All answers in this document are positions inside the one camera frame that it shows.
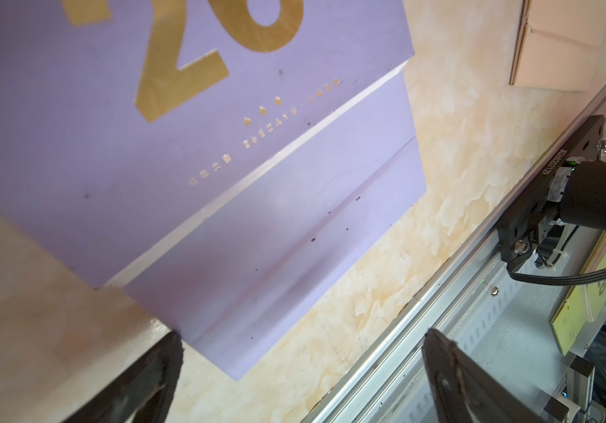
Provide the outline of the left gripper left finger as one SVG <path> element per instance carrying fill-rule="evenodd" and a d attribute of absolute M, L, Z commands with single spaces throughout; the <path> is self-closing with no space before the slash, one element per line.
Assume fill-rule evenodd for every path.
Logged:
<path fill-rule="evenodd" d="M 66 422 L 164 422 L 172 405 L 184 349 L 172 331 Z"/>

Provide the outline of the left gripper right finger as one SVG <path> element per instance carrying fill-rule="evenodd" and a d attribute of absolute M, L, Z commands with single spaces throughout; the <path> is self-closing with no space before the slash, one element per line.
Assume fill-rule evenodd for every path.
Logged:
<path fill-rule="evenodd" d="M 440 422 L 542 421 L 437 329 L 424 335 L 423 360 Z"/>

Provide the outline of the purple 2026 calendar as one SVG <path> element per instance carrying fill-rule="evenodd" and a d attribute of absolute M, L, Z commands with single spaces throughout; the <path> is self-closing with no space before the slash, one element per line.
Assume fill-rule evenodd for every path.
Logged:
<path fill-rule="evenodd" d="M 400 1 L 0 1 L 0 213 L 241 379 L 426 192 Z"/>

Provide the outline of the pink 2026 calendar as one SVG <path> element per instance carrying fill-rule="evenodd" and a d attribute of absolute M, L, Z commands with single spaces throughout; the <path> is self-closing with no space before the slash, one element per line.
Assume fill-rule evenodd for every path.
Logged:
<path fill-rule="evenodd" d="M 587 91 L 605 30 L 606 1 L 524 1 L 509 84 Z"/>

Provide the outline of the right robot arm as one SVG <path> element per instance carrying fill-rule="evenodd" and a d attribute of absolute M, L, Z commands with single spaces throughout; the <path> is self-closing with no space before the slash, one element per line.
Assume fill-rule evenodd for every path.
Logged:
<path fill-rule="evenodd" d="M 576 166 L 558 209 L 559 217 L 568 224 L 606 231 L 606 162 Z"/>

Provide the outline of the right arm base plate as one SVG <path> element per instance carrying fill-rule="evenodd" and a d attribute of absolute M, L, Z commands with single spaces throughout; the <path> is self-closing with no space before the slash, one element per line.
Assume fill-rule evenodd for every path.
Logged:
<path fill-rule="evenodd" d="M 497 225 L 502 261 L 510 263 L 548 236 L 558 219 L 558 207 L 549 200 L 551 183 L 563 167 L 599 158 L 604 123 L 602 115 L 588 117 L 505 211 Z"/>

